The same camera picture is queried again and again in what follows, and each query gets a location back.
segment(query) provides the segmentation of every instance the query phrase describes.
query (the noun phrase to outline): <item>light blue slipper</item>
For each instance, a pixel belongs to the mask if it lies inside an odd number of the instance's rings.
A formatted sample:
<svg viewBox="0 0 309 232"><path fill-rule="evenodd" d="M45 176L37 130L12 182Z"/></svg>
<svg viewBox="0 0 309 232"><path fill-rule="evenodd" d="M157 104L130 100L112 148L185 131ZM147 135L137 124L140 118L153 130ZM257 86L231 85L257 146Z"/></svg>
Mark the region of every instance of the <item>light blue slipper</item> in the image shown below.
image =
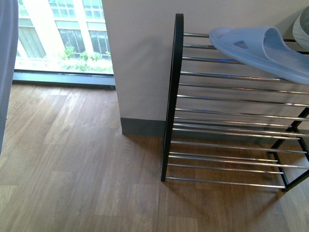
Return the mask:
<svg viewBox="0 0 309 232"><path fill-rule="evenodd" d="M209 38L215 48L239 62L309 85L309 57L290 49L275 27L215 28Z"/></svg>

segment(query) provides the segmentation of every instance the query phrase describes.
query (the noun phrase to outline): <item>glass window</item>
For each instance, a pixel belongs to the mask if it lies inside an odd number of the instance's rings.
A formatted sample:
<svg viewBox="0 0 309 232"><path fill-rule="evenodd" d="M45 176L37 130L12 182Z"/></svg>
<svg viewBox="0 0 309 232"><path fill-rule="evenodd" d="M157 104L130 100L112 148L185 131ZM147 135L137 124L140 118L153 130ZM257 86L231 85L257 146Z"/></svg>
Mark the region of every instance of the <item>glass window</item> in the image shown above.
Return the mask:
<svg viewBox="0 0 309 232"><path fill-rule="evenodd" d="M73 0L49 0L54 17L75 18Z"/></svg>
<svg viewBox="0 0 309 232"><path fill-rule="evenodd" d="M75 29L59 29L63 44L65 47L72 46L75 48L76 58L85 51L82 34L80 30Z"/></svg>
<svg viewBox="0 0 309 232"><path fill-rule="evenodd" d="M25 5L26 0L16 1L16 69L113 73L101 0L27 0ZM83 4L84 9L75 11Z"/></svg>
<svg viewBox="0 0 309 232"><path fill-rule="evenodd" d="M18 13L20 16L28 16L23 0L18 0Z"/></svg>
<svg viewBox="0 0 309 232"><path fill-rule="evenodd" d="M83 0L86 17L104 20L102 2L100 0Z"/></svg>
<svg viewBox="0 0 309 232"><path fill-rule="evenodd" d="M89 31L93 50L108 58L110 45L106 31Z"/></svg>
<svg viewBox="0 0 309 232"><path fill-rule="evenodd" d="M29 58L44 58L46 56L34 27L18 27L18 38Z"/></svg>

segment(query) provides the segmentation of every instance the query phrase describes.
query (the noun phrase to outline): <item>gray curtain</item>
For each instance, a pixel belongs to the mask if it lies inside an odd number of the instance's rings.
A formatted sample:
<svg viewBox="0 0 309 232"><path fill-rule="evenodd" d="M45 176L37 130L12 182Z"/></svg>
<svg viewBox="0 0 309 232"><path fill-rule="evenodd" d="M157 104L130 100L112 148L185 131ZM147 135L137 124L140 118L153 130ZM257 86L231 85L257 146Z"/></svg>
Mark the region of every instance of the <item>gray curtain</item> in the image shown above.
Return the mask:
<svg viewBox="0 0 309 232"><path fill-rule="evenodd" d="M18 41L17 0L0 0L0 152Z"/></svg>

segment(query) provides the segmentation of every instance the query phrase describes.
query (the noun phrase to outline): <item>building window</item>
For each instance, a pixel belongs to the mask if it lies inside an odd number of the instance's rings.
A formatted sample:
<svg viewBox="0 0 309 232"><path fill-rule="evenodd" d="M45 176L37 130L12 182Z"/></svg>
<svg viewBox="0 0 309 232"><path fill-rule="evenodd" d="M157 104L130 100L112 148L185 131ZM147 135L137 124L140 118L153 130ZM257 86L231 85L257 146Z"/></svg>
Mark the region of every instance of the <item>building window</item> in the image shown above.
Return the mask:
<svg viewBox="0 0 309 232"><path fill-rule="evenodd" d="M75 48L75 58L78 58L79 55L85 51L85 45L80 30L59 29L59 33L65 47L71 46Z"/></svg>
<svg viewBox="0 0 309 232"><path fill-rule="evenodd" d="M73 0L49 0L50 7L56 18L75 18Z"/></svg>
<svg viewBox="0 0 309 232"><path fill-rule="evenodd" d="M83 0L86 18L103 19L104 13L101 0Z"/></svg>
<svg viewBox="0 0 309 232"><path fill-rule="evenodd" d="M23 0L18 0L18 14L19 16L28 16Z"/></svg>
<svg viewBox="0 0 309 232"><path fill-rule="evenodd" d="M46 56L40 38L30 19L20 18L18 20L18 32L18 38L29 58L44 58Z"/></svg>
<svg viewBox="0 0 309 232"><path fill-rule="evenodd" d="M106 31L89 31L93 50L102 55L104 59L109 59L110 45Z"/></svg>

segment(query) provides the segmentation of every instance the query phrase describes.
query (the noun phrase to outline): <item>wood plank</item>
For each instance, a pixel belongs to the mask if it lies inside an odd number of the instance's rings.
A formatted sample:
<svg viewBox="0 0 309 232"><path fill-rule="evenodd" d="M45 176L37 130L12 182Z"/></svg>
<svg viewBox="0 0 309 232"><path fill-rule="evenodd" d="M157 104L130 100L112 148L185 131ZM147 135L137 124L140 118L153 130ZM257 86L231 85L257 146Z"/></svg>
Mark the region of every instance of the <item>wood plank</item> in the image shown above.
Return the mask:
<svg viewBox="0 0 309 232"><path fill-rule="evenodd" d="M13 85L0 157L0 231L309 231L309 179L287 193L161 183L161 152L162 138L121 134L115 91ZM223 154L261 157L231 149ZM290 154L282 159L305 162ZM273 184L280 179L186 168L169 174Z"/></svg>

